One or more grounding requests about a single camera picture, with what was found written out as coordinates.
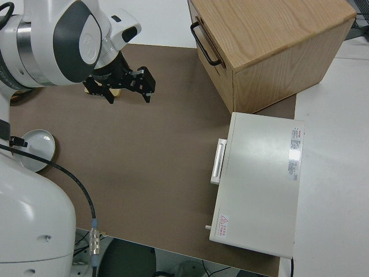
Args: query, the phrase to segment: round plate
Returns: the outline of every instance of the round plate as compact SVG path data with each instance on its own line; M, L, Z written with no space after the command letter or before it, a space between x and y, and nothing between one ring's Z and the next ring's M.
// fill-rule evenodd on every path
M22 136L22 139L28 142L28 146L16 146L16 149L34 154L47 160L53 159L55 154L55 140L48 131L33 130ZM45 163L18 154L14 154L14 158L26 169L32 170L33 172L38 172L47 166Z

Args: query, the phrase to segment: cable connector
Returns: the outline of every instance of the cable connector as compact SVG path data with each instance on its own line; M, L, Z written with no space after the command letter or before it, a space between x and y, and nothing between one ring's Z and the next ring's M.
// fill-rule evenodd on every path
M97 219L92 219L92 228L90 231L90 255L91 267L99 266L100 253L100 233L97 229Z
M21 146L21 147L27 147L28 146L28 142L26 142L23 138L21 137L14 137L11 136L10 140L9 140L9 146L13 147L13 146Z

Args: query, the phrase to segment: wooden box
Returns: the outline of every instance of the wooden box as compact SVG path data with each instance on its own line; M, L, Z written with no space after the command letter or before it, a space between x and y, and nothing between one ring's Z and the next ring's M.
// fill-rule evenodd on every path
M356 12L346 0L189 0L199 58L230 112L319 83Z

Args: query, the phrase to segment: warning label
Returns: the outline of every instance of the warning label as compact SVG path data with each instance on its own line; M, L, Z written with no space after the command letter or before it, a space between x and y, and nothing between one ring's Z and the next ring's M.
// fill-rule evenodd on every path
M289 147L288 176L294 181L297 181L299 178L302 135L299 128L292 130L291 144Z
M229 216L228 215L220 215L218 220L218 237L225 238L227 236Z

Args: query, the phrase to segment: drawer handle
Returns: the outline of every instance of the drawer handle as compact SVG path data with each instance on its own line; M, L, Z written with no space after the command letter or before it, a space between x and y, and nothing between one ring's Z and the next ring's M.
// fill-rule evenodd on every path
M220 59L218 59L218 60L216 60L216 61L212 61L212 59L209 57L208 52L206 52L206 50L205 50L204 46L201 44L201 42L200 42L200 40L199 40L198 36L196 35L195 30L194 30L194 29L195 29L196 27L198 27L198 26L200 26L200 23L199 23L198 21L196 21L196 22L192 23L192 24L191 24L191 33L192 33L192 35L194 36L194 38L195 38L195 40L196 40L197 44L199 45L199 47L200 47L201 51L203 52L203 54L204 54L204 56L205 56L206 60L207 60L207 61L208 61L208 63L209 63L209 64L211 64L212 66L216 66L216 65L221 64L221 60L220 60Z

